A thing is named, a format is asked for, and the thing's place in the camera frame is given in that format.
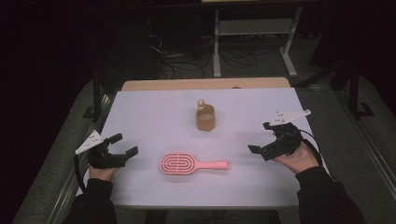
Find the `pink hairbrush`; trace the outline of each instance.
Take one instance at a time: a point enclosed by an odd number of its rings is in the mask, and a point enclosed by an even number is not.
[[[161,161],[161,170],[167,175],[189,175],[196,169],[228,170],[228,161],[197,161],[187,153],[168,154]]]

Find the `hand-mounted device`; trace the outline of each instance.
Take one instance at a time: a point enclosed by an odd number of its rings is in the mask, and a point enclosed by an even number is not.
[[[81,172],[79,170],[78,154],[89,150],[87,155],[88,163],[96,169],[124,167],[125,163],[138,153],[138,149],[137,147],[133,147],[127,150],[123,155],[113,155],[109,153],[108,146],[110,144],[115,144],[121,139],[121,133],[117,133],[109,138],[103,139],[97,131],[93,131],[87,140],[85,140],[85,142],[76,150],[75,171],[81,190],[85,190],[85,185],[82,181]]]
[[[309,110],[276,112],[276,117],[271,122],[266,122],[263,124],[265,130],[272,130],[274,132],[274,135],[276,136],[275,142],[265,147],[249,145],[248,148],[250,149],[251,153],[261,154],[265,161],[269,161],[281,155],[289,156],[293,154],[301,142],[304,142],[314,153],[318,164],[322,166],[323,162],[320,153],[308,140],[304,139],[301,135],[301,132],[306,132],[299,130],[296,126],[290,123],[291,121],[307,116],[310,113],[311,112]]]

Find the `person's left hand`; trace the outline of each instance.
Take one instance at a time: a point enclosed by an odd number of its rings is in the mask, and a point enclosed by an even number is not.
[[[95,169],[92,166],[90,166],[90,178],[96,178],[96,179],[101,179],[105,181],[111,181],[113,178],[114,174],[119,170],[120,168],[109,168],[109,169]]]

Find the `hand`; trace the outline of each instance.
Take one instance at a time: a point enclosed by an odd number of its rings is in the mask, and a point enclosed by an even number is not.
[[[282,163],[296,175],[308,168],[318,166],[318,161],[313,152],[303,142],[292,155],[276,157],[273,161]]]
[[[101,179],[105,181],[111,181],[113,175],[119,170],[120,168],[109,168],[109,169],[95,169],[90,166],[90,178]]]

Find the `white desk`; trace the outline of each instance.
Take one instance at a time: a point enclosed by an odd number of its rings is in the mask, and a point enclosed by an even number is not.
[[[211,132],[195,126],[196,102],[201,98],[216,109]],[[297,205],[299,185],[293,173],[251,154],[248,145],[274,142],[262,124],[277,110],[300,109],[292,88],[119,92],[102,136],[122,133],[123,139],[110,146],[110,152],[138,146],[139,154],[117,172],[111,200],[145,208]],[[311,132],[306,118],[293,124]],[[230,170],[164,175],[160,161],[171,152],[191,153],[200,161],[228,160]]]

